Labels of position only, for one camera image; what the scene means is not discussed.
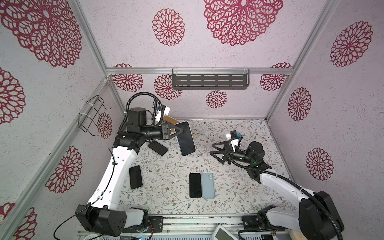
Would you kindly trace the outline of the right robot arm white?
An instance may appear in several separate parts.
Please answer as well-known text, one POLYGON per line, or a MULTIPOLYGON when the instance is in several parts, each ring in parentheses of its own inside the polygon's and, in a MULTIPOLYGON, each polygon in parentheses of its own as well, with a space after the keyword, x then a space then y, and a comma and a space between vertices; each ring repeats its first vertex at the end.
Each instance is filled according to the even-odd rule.
POLYGON ((308 240, 343 239, 343 221, 329 194, 308 190, 278 174, 264 161, 265 151, 259 142, 240 149, 241 137, 214 143, 210 155, 221 164, 229 163, 247 170, 249 177, 286 198, 297 211, 286 211, 270 205, 258 211, 255 227, 245 227, 242 233, 278 232, 293 230, 308 240))

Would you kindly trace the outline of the black phone with screen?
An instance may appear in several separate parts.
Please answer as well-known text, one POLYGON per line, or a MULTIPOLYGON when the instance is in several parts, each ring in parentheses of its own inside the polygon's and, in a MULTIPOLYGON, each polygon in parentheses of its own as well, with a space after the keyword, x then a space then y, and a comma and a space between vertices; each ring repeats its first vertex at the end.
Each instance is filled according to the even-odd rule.
POLYGON ((190 173, 189 175, 190 184, 190 198, 201 198, 202 197, 202 182, 200 173, 190 173))

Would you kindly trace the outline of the light blue phone case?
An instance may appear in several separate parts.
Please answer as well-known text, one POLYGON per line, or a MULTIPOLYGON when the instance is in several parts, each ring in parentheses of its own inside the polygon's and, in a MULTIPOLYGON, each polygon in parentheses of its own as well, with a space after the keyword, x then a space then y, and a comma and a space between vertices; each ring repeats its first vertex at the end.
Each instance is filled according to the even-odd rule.
POLYGON ((213 199, 215 197, 214 175, 212 173, 201 174, 202 197, 204 199, 213 199))

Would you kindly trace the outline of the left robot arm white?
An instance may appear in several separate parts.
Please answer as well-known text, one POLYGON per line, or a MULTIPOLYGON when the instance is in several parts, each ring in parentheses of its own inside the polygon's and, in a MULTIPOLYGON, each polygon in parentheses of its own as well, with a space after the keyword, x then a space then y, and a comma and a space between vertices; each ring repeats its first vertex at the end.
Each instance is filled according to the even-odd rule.
POLYGON ((115 137, 111 160, 97 189, 88 203, 78 205, 75 211, 76 218, 86 231, 118 237, 127 229, 138 232, 148 229, 148 211, 139 208, 119 211, 118 202, 125 177, 142 145, 150 140, 170 140, 183 132, 177 128, 172 134, 174 125, 163 123, 169 111, 170 108, 164 105, 158 107, 153 125, 147 125, 148 111, 145 108, 126 111, 123 126, 115 137))

